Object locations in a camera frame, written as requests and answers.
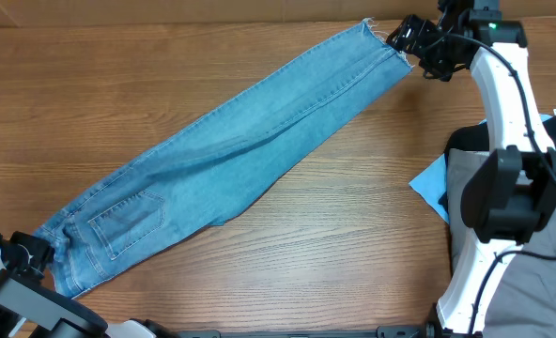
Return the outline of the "light blue denim jeans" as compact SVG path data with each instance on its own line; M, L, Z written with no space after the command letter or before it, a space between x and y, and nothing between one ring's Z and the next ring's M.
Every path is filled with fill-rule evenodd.
M55 290L78 297L200 229L239 216L410 73L358 23L300 54L103 178L37 231Z

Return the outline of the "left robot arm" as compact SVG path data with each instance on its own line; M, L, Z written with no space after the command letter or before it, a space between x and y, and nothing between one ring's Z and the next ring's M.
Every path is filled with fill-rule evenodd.
M44 287L44 270L53 258L54 248L42 238L16 232L6 240L0 232L0 338L14 336L26 322L36 325L32 337L175 335L150 320L109 325L81 303Z

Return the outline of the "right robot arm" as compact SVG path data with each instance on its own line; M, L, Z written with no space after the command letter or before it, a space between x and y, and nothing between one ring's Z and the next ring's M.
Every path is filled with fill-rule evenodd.
M556 148L531 87L521 22L497 1L440 1L433 23L407 16L387 37L418 57L424 77L471 72L486 111L489 155L461 196L465 242L452 281L418 327L382 327L379 337L480 337L487 306L513 259L556 208Z

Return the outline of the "light blue folded shirt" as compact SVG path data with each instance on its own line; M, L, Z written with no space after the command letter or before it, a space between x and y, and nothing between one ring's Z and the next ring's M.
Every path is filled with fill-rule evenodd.
M456 166L457 169L464 168L476 171L478 166L486 161L487 152L468 150L462 153L458 149L456 158L459 161ZM447 175L445 155L441 155L414 178L409 185L423 197L446 223L449 223L448 202L446 201L448 197Z

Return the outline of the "black folded garment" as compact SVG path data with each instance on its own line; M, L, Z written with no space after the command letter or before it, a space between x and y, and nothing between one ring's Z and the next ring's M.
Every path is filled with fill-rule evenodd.
M543 126L556 148L556 116L543 121ZM487 123L454 131L444 149L446 190L439 198L440 207L449 212L449 200L459 199L465 182L486 160L489 151Z

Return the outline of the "grey folded trousers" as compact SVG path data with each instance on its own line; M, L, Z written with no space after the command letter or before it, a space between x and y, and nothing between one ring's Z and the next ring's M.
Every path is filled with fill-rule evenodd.
M452 149L448 156L447 197L455 265L467 227L461 220L464 187L487 159L485 152ZM485 337L556 338L556 261L525 255L513 258L487 308Z

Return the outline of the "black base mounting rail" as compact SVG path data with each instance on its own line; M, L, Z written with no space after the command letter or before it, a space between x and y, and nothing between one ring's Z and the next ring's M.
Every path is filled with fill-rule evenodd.
M185 330L178 338L433 338L432 325L380 326L373 330L299 330L220 332L218 330Z

